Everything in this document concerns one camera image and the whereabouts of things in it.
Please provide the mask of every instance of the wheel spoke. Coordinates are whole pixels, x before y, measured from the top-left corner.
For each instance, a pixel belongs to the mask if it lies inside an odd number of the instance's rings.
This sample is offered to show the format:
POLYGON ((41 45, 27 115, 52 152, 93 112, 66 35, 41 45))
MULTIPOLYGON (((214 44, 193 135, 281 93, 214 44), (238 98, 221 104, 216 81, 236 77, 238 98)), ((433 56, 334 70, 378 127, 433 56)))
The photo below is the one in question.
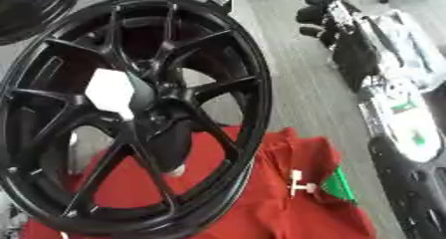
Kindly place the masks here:
POLYGON ((120 6, 114 7, 111 11, 109 25, 107 27, 105 48, 109 50, 120 47, 122 41, 122 32, 119 22, 120 6))
POLYGON ((93 104, 89 98, 83 94, 64 94, 59 92, 50 92, 34 89, 20 89, 13 88, 9 91, 11 99, 33 99, 40 98, 48 101, 56 101, 65 103, 66 106, 79 107, 79 108, 92 108, 93 104))
POLYGON ((208 113, 201 107, 189 107, 189 113, 191 118, 198 124, 202 125, 202 128, 214 136, 225 150, 226 157, 235 161, 240 156, 240 149, 236 142, 229 137, 228 134, 212 119, 208 113))
POLYGON ((25 169, 36 168, 35 166, 37 166, 45 148, 59 135, 74 128, 80 122, 82 115, 93 109, 85 95, 68 95, 31 89, 12 89, 10 95, 12 99, 40 98, 64 104, 61 111, 43 126, 36 136, 19 152, 17 162, 22 163, 25 169))
POLYGON ((160 74, 166 74, 166 71, 172 66, 178 65, 186 57, 191 56, 199 50, 208 47, 225 46, 232 38, 232 35, 232 30, 225 30, 186 42, 164 40, 156 56, 151 60, 151 70, 145 72, 142 77, 146 78, 149 75, 159 76, 160 74))
POLYGON ((176 39, 177 18, 176 13, 178 5, 174 3, 169 4, 169 11, 164 23, 164 41, 174 41, 176 39))
POLYGON ((90 210, 86 210, 86 208, 93 203, 95 193, 113 169, 126 157, 126 154, 121 151, 122 147, 122 140, 118 136, 73 197, 62 216, 70 215, 73 211, 90 213, 90 210))
POLYGON ((192 89, 194 91, 195 101, 201 105, 226 93, 245 91, 255 86, 255 84, 257 84, 257 78, 250 76, 224 82, 210 83, 192 89))
POLYGON ((215 46, 224 46, 227 41, 232 38, 233 32, 232 30, 225 30, 221 32, 217 32, 205 37, 197 38, 185 43, 182 43, 173 50, 174 57, 183 57, 185 55, 190 55, 198 50, 215 47, 215 46))
POLYGON ((138 72, 138 66, 125 54, 122 49, 122 27, 120 21, 121 7, 115 6, 111 11, 109 24, 107 26, 106 40, 103 53, 110 64, 120 70, 138 72))
POLYGON ((84 122, 115 138, 119 131, 120 116, 115 113, 97 112, 87 116, 84 122))
POLYGON ((72 107, 65 107, 53 119, 46 124, 37 135, 20 151, 17 162, 21 163, 25 170, 30 170, 38 166, 40 157, 45 148, 53 140, 64 132, 68 132, 76 127, 76 117, 79 114, 72 107))
POLYGON ((60 39, 48 38, 45 42, 54 48, 56 54, 60 56, 71 58, 73 56, 81 56, 86 59, 91 59, 95 61, 100 61, 105 63, 103 55, 94 49, 89 47, 77 45, 75 43, 64 41, 60 39))
POLYGON ((178 202, 175 193, 162 176, 161 169, 156 163, 152 153, 145 143, 146 136, 143 134, 143 128, 140 128, 134 121, 127 122, 129 133, 129 144, 134 149, 134 157, 139 164, 147 170, 157 186, 159 192, 167 203, 169 213, 167 216, 173 215, 177 208, 178 202))
POLYGON ((10 95, 12 98, 44 98, 54 101, 66 102, 68 100, 68 95, 57 93, 57 92, 47 92, 41 90, 33 89, 11 89, 10 95))

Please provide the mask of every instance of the red fabric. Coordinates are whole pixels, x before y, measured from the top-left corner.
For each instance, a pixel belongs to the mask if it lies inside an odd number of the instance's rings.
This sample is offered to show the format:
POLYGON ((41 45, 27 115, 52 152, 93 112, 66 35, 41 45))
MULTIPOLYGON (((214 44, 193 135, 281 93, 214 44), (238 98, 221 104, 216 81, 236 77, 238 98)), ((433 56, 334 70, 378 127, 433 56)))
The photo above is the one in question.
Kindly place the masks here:
MULTIPOLYGON (((238 128, 225 130, 235 136, 238 128)), ((187 190, 216 167, 222 153, 211 136, 197 133, 186 162, 186 173, 178 179, 169 178, 169 184, 178 193, 187 190)), ((320 184, 338 164, 339 154, 323 137, 297 138, 290 128, 268 133, 258 150, 252 176, 242 196, 218 222, 193 238, 375 238, 364 213, 349 202, 321 190, 315 194, 299 191, 293 199, 290 198, 287 185, 291 169, 303 172, 301 184, 320 184)), ((153 194, 153 184, 145 171, 129 158, 109 176, 95 199, 103 206, 136 207, 158 202, 160 198, 153 194)), ((33 220, 27 224, 22 236, 25 239, 62 238, 58 232, 33 220)))

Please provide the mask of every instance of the clothing tag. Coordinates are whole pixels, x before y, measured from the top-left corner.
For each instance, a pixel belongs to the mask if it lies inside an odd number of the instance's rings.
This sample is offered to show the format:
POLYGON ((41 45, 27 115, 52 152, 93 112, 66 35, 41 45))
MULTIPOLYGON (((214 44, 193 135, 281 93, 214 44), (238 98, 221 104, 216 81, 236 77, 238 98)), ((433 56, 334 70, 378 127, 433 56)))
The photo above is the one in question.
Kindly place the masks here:
POLYGON ((291 186, 290 195, 293 198, 296 195, 296 190, 306 190, 307 193, 313 194, 317 189, 317 185, 314 183, 307 183, 307 185, 299 185, 298 181, 302 180, 302 172, 300 170, 291 170, 291 186))

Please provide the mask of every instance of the white hexagonal cap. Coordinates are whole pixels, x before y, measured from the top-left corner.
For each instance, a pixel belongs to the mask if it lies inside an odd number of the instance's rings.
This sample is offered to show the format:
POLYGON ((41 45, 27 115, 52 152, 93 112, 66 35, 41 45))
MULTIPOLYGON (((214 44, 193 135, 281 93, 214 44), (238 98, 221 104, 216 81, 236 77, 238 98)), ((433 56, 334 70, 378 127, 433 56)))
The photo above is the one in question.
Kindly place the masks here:
POLYGON ((124 72, 96 69, 87 86, 86 95, 102 111, 118 113, 125 120, 133 119, 129 108, 134 88, 124 72))

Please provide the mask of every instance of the black alloy wheel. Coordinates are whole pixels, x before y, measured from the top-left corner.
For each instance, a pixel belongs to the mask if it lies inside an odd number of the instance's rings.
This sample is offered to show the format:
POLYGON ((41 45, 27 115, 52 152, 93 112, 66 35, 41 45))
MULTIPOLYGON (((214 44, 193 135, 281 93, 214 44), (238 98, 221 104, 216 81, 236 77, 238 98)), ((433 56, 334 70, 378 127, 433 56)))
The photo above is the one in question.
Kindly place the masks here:
POLYGON ((78 0, 0 0, 0 45, 25 40, 45 30, 78 0))
POLYGON ((268 125, 271 98, 258 46, 215 5, 102 2, 51 26, 5 77, 1 184, 21 209, 60 231, 184 238, 218 219, 242 192, 268 125), (189 87, 183 68, 215 82, 189 87), (131 113, 100 110, 86 94, 98 69, 126 76, 133 91, 131 113), (235 140, 202 107, 223 94, 231 94, 243 114, 235 140), (82 125, 103 131, 112 143, 73 192, 64 186, 66 165, 58 158, 67 154, 71 132, 82 125), (163 175, 184 163, 196 125, 220 143, 225 157, 204 180, 176 195, 163 175), (172 137, 182 144, 171 146, 172 137), (129 155, 151 176, 163 200, 139 208, 99 206, 95 192, 129 155))

